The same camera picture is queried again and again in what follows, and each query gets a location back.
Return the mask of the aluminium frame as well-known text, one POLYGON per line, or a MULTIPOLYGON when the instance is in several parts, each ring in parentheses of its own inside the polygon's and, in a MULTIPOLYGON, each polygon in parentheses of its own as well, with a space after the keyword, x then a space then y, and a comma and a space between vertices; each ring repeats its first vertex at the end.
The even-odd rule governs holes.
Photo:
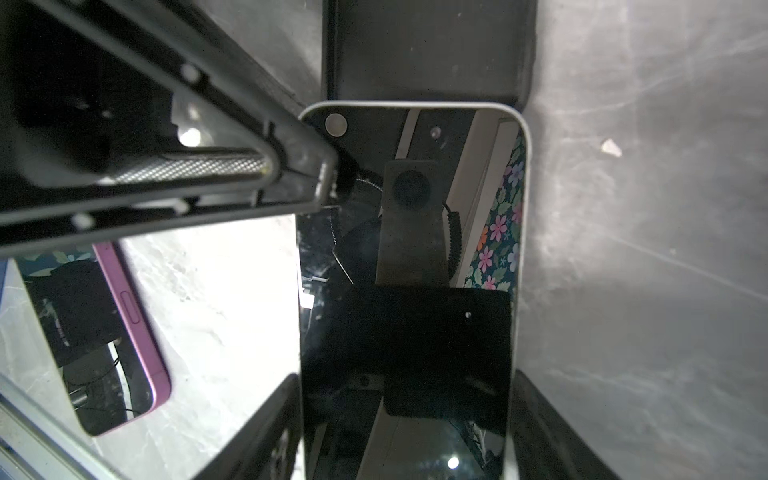
POLYGON ((77 424, 51 374, 1 376, 1 469, 12 479, 121 479, 77 424))

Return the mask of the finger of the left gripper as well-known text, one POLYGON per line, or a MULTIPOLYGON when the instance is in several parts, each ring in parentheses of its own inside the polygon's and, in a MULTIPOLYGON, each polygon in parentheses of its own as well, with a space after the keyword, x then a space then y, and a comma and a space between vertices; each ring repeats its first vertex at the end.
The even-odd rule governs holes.
POLYGON ((190 1, 1 5, 1 254, 313 213, 338 154, 190 1))

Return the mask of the black phone case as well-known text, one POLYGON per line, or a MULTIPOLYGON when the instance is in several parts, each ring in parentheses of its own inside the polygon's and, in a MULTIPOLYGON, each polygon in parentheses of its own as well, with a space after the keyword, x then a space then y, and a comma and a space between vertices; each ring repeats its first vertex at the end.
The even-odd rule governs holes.
POLYGON ((536 0, 326 1, 329 100, 495 102, 524 110, 536 0))

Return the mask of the purple-edged phone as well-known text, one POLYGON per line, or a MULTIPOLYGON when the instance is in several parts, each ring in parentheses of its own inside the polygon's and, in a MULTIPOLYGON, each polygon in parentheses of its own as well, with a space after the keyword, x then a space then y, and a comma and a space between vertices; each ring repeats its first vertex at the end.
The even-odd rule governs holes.
POLYGON ((14 260, 69 403, 92 437, 168 401, 172 386, 117 244, 14 260))

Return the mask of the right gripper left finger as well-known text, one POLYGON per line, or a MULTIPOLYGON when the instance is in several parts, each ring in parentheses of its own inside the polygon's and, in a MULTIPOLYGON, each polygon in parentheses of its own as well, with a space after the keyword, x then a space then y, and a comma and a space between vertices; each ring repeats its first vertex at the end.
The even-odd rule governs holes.
POLYGON ((300 379, 291 373, 195 478, 289 479, 301 438, 300 379))

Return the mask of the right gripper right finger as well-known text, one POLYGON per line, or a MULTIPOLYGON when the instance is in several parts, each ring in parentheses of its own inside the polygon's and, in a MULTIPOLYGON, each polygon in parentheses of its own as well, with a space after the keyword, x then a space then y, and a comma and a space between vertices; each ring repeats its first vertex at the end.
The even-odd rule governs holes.
POLYGON ((512 382, 511 434, 521 479, 618 478, 520 370, 512 382))

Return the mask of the silver-edged black phone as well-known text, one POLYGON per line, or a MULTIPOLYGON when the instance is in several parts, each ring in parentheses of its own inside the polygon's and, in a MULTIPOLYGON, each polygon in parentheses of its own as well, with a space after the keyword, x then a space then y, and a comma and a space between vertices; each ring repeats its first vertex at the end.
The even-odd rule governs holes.
POLYGON ((529 128, 487 102, 325 101, 335 197, 297 221, 309 479, 513 479, 529 128))

